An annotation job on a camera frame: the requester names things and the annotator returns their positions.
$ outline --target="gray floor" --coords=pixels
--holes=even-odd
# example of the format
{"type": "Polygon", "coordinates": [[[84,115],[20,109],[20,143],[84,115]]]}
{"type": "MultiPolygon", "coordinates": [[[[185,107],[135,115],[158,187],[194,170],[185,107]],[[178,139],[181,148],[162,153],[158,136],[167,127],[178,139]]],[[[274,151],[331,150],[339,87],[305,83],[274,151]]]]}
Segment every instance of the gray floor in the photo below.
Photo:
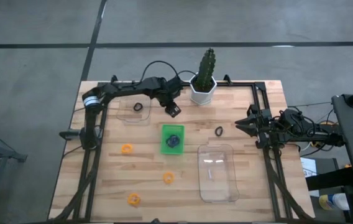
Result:
{"type": "MultiPolygon", "coordinates": [[[[0,0],[0,44],[89,43],[100,0],[0,0]]],[[[353,41],[353,0],[112,1],[98,42],[353,41]]],[[[96,49],[88,80],[138,79],[153,60],[197,70],[206,49],[96,49]]],[[[282,80],[289,105],[353,92],[353,47],[215,48],[216,78],[282,80]]],[[[0,223],[45,220],[87,49],[0,49],[0,137],[29,155],[0,186],[0,223]]],[[[163,65],[147,76],[172,76],[163,65]]],[[[331,105],[302,108],[315,121],[331,105]]],[[[313,157],[349,162],[343,148],[313,157]]]]}

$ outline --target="plant pot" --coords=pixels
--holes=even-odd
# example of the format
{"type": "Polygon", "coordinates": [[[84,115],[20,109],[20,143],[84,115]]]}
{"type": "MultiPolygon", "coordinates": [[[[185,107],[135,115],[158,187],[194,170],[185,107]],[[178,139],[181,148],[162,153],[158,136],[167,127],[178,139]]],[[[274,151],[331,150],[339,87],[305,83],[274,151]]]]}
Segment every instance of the plant pot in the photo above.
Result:
{"type": "Polygon", "coordinates": [[[190,88],[191,88],[191,95],[190,95],[190,99],[197,103],[198,105],[206,105],[208,103],[211,102],[211,100],[213,99],[213,94],[215,92],[216,89],[216,81],[214,79],[214,77],[211,77],[213,79],[213,88],[208,92],[208,93],[204,93],[204,92],[198,92],[195,90],[195,88],[192,85],[193,80],[196,78],[196,76],[194,75],[190,80],[189,80],[189,84],[190,84],[190,88]]]}

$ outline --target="green square block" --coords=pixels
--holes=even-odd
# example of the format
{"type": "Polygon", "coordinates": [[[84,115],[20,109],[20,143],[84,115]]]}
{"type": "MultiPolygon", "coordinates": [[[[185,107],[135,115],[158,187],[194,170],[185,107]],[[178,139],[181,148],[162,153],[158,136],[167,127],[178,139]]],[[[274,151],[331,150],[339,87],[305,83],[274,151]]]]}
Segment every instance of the green square block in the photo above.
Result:
{"type": "Polygon", "coordinates": [[[185,143],[185,127],[184,125],[175,125],[175,124],[163,124],[162,128],[162,146],[160,152],[162,154],[174,154],[180,155],[183,154],[183,145],[185,143]],[[175,147],[169,147],[167,145],[167,139],[171,135],[176,135],[179,137],[179,145],[175,147]]]}

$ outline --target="blue object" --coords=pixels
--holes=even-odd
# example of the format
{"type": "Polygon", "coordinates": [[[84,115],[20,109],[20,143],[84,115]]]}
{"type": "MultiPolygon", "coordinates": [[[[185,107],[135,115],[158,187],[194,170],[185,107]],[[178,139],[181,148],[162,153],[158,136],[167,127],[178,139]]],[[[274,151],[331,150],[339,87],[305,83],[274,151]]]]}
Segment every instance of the blue object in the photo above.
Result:
{"type": "Polygon", "coordinates": [[[172,134],[168,139],[167,139],[167,145],[171,148],[179,145],[180,139],[178,136],[172,134]]]}

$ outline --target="butcher block tabletop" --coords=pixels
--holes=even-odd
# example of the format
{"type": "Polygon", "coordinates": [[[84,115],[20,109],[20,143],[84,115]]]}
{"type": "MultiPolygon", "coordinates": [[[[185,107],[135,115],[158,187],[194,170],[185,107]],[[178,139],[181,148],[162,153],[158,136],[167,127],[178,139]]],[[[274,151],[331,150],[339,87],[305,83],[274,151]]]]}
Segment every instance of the butcher block tabletop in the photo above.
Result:
{"type": "MultiPolygon", "coordinates": [[[[261,82],[266,84],[270,109],[276,116],[279,110],[287,107],[282,83],[278,80],[261,82]]],[[[97,84],[81,83],[76,110],[83,107],[82,94],[97,84]]],[[[246,111],[254,102],[251,88],[217,87],[212,102],[204,106],[197,106],[190,100],[190,91],[185,87],[175,99],[182,110],[175,118],[167,115],[156,99],[152,100],[150,117],[145,125],[125,125],[117,117],[120,98],[110,102],[91,222],[151,222],[155,218],[161,222],[274,221],[262,150],[255,147],[256,138],[250,138],[234,126],[235,121],[247,117],[246,111]],[[163,124],[184,125],[182,155],[160,153],[163,124]],[[220,137],[214,134],[218,126],[224,130],[220,137]],[[132,154],[121,153],[123,144],[133,146],[132,154]],[[235,202],[204,202],[199,189],[198,148],[200,145],[220,144],[233,148],[240,196],[235,202]],[[166,172],[175,176],[171,184],[163,181],[166,172]],[[138,206],[127,202],[132,193],[140,197],[138,206]]],[[[83,125],[84,110],[74,112],[71,128],[80,129],[83,125]]],[[[79,145],[77,139],[68,141],[65,153],[79,145]]],[[[287,188],[304,211],[313,217],[298,150],[295,146],[286,146],[282,151],[287,188]]],[[[78,149],[63,158],[49,218],[57,216],[75,194],[83,155],[84,151],[78,149]]],[[[285,217],[280,193],[278,201],[285,217]]],[[[80,214],[84,214],[85,202],[86,197],[80,214]]]]}

